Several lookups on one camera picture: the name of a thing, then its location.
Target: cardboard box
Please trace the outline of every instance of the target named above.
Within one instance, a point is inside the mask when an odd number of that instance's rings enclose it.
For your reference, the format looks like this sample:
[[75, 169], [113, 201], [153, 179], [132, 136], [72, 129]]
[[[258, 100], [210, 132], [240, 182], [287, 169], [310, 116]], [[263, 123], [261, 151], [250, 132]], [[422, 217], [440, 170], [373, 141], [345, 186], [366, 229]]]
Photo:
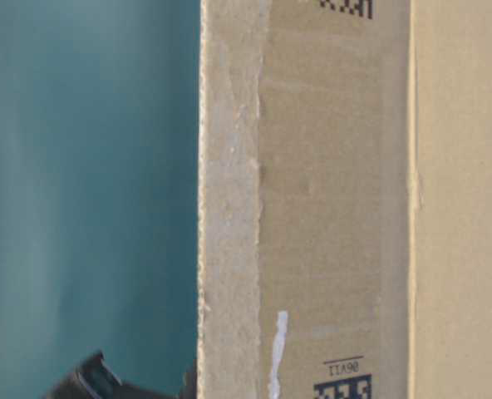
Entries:
[[202, 399], [492, 399], [492, 0], [204, 0]]

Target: teal wall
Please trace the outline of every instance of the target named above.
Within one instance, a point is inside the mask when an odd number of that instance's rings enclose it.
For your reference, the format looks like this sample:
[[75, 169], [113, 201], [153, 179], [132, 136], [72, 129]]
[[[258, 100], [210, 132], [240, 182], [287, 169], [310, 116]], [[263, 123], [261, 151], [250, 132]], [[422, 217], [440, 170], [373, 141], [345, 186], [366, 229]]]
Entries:
[[195, 355], [198, 1], [0, 0], [0, 399]]

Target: corrugated cardboard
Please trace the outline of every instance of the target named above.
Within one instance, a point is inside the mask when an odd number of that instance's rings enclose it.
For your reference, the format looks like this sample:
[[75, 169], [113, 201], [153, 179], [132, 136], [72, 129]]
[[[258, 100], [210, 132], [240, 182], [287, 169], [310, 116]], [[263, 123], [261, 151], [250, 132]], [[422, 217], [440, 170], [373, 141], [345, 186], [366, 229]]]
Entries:
[[492, 0], [205, 0], [203, 399], [492, 399]]

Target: black object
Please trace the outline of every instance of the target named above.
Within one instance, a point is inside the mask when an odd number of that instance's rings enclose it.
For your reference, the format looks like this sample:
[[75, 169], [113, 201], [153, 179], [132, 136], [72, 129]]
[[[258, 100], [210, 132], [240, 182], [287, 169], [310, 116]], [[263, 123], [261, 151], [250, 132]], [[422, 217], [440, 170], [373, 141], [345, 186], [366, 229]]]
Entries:
[[172, 397], [123, 382], [105, 364], [102, 352], [85, 360], [43, 399], [196, 399], [196, 365], [184, 376], [184, 387]]

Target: printed label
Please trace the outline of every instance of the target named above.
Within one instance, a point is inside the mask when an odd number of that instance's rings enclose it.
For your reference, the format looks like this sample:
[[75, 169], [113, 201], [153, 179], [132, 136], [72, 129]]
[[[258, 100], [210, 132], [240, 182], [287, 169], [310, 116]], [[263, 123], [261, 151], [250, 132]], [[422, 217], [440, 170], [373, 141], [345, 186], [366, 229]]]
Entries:
[[371, 399], [371, 374], [314, 386], [314, 399]]
[[319, 0], [320, 7], [373, 19], [373, 0]]

